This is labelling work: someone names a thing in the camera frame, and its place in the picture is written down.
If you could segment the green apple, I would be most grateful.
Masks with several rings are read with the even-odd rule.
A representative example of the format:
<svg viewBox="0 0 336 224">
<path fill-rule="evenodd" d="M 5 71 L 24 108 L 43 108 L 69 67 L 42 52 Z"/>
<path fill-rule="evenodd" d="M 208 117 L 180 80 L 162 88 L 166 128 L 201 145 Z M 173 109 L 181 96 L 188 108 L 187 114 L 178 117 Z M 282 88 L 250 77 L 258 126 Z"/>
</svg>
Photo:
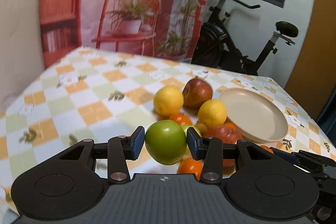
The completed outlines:
<svg viewBox="0 0 336 224">
<path fill-rule="evenodd" d="M 163 165 L 174 165 L 186 152 L 186 134 L 174 121 L 157 121 L 145 134 L 145 146 L 150 156 Z"/>
</svg>

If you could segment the yellow lemon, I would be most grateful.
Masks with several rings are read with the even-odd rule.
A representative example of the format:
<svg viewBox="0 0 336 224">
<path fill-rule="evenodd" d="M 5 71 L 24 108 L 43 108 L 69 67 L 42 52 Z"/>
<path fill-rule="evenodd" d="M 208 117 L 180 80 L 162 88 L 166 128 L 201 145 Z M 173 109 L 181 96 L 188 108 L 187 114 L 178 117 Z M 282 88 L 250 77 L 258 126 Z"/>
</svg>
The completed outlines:
<svg viewBox="0 0 336 224">
<path fill-rule="evenodd" d="M 198 111 L 198 122 L 208 128 L 224 124 L 227 119 L 227 109 L 216 99 L 206 101 Z"/>
<path fill-rule="evenodd" d="M 163 117 L 177 114 L 184 104 L 182 92 L 174 86 L 165 86 L 153 98 L 154 111 Z"/>
</svg>

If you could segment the yellow-green fruit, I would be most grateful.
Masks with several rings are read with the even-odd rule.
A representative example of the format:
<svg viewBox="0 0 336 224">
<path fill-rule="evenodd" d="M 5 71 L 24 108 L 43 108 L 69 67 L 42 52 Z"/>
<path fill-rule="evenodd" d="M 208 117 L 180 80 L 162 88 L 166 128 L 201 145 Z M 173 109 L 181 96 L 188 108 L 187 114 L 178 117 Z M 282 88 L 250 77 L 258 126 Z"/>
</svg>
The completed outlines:
<svg viewBox="0 0 336 224">
<path fill-rule="evenodd" d="M 183 128 L 185 135 L 187 135 L 187 129 L 190 127 L 192 127 L 200 136 L 203 136 L 203 134 L 209 129 L 204 123 L 182 124 L 181 128 Z"/>
</svg>

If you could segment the red apple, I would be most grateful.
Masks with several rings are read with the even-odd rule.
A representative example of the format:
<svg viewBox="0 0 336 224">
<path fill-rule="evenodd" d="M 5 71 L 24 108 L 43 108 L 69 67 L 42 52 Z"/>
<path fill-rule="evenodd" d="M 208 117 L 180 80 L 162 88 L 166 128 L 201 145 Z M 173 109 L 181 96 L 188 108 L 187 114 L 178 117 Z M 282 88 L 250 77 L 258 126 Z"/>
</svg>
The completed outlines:
<svg viewBox="0 0 336 224">
<path fill-rule="evenodd" d="M 190 79 L 183 91 L 184 105 L 189 108 L 199 108 L 213 97 L 213 89 L 205 80 L 200 78 Z"/>
<path fill-rule="evenodd" d="M 203 133 L 203 136 L 215 137 L 228 144 L 236 144 L 237 140 L 243 138 L 240 131 L 231 122 L 209 128 Z"/>
</svg>

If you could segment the small orange tangerine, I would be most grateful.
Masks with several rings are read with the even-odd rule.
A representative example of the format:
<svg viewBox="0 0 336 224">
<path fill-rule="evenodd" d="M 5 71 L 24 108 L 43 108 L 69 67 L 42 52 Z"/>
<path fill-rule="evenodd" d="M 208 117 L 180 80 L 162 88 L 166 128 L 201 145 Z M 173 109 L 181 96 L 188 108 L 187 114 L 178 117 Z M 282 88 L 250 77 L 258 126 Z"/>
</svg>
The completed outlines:
<svg viewBox="0 0 336 224">
<path fill-rule="evenodd" d="M 171 116 L 169 116 L 169 120 L 174 121 L 179 125 L 184 125 L 184 124 L 191 125 L 193 123 L 188 116 L 186 116 L 185 114 L 181 114 L 181 113 L 171 114 Z"/>
</svg>

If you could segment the beige plate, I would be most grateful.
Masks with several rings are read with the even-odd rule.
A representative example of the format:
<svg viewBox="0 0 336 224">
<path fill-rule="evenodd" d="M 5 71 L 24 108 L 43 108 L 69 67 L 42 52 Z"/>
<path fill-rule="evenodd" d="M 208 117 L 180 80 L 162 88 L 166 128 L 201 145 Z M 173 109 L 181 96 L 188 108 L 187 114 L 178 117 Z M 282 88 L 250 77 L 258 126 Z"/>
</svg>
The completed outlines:
<svg viewBox="0 0 336 224">
<path fill-rule="evenodd" d="M 228 119 L 248 139 L 256 143 L 273 143 L 282 140 L 288 132 L 288 122 L 281 110 L 253 91 L 229 88 L 219 100 L 227 109 Z"/>
</svg>

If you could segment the checkered floral tablecloth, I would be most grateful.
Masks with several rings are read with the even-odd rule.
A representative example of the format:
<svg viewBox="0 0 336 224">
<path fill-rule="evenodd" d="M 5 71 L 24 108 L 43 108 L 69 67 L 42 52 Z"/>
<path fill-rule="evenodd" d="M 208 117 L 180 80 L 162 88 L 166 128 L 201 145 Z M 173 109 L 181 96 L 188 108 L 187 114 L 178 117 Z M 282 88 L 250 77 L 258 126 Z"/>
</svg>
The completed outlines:
<svg viewBox="0 0 336 224">
<path fill-rule="evenodd" d="M 154 94 L 205 79 L 214 98 L 229 88 L 251 90 L 273 102 L 289 130 L 274 147 L 335 158 L 325 133 L 282 87 L 268 77 L 240 75 L 164 59 L 79 48 L 44 71 L 1 111 L 1 197 L 14 180 L 76 141 L 105 143 L 157 120 Z"/>
</svg>

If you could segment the pink printed backdrop cloth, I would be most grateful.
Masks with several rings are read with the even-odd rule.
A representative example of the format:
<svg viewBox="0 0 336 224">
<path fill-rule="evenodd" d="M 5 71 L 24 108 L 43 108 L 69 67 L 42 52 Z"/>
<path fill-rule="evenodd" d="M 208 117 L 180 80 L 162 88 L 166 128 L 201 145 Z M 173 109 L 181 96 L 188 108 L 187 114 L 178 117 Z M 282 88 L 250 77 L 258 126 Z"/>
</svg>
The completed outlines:
<svg viewBox="0 0 336 224">
<path fill-rule="evenodd" d="M 81 46 L 190 60 L 207 0 L 40 0 L 49 67 Z"/>
</svg>

